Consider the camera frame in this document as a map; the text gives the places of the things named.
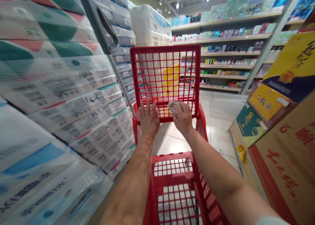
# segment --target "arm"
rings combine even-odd
[[[156,114],[156,102],[152,104],[147,98],[147,109],[143,101],[138,110],[142,136],[136,149],[115,186],[109,205],[100,221],[100,225],[140,225],[147,202],[150,174],[151,154],[154,137],[160,127],[159,116]]]
[[[189,105],[174,106],[177,129],[190,145],[200,171],[231,224],[252,225],[277,213],[192,126]]]

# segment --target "shopping cart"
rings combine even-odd
[[[136,92],[136,142],[141,136],[137,110],[141,100],[146,104],[147,96],[150,106],[157,101],[161,123],[173,121],[167,109],[169,101],[189,104],[192,117],[197,119],[196,130],[208,141],[199,101],[200,49],[199,44],[130,49]],[[192,152],[153,156],[151,169],[144,224],[229,224]]]

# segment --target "right hand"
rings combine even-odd
[[[181,107],[173,105],[176,113],[173,113],[173,120],[176,128],[182,133],[183,136],[193,130],[193,119],[191,116],[191,110],[188,104],[179,102]]]

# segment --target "shopping cart handle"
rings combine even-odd
[[[95,35],[107,55],[116,52],[119,48],[118,37],[115,34],[111,24],[104,15],[103,11],[96,5],[93,0],[81,0],[86,16],[90,20]],[[106,32],[112,37],[114,46],[111,47],[108,42]]]

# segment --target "hand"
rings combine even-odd
[[[160,128],[160,116],[156,111],[156,106],[157,102],[154,101],[150,111],[150,98],[147,97],[147,109],[144,108],[142,100],[140,101],[140,107],[138,108],[142,136],[149,136],[152,140],[154,140],[158,129]]]
[[[180,106],[173,105],[173,108],[176,110],[176,113],[173,113],[173,120],[176,128],[182,133],[185,137],[191,130],[193,130],[193,119],[191,116],[191,110],[188,104],[179,102]]]

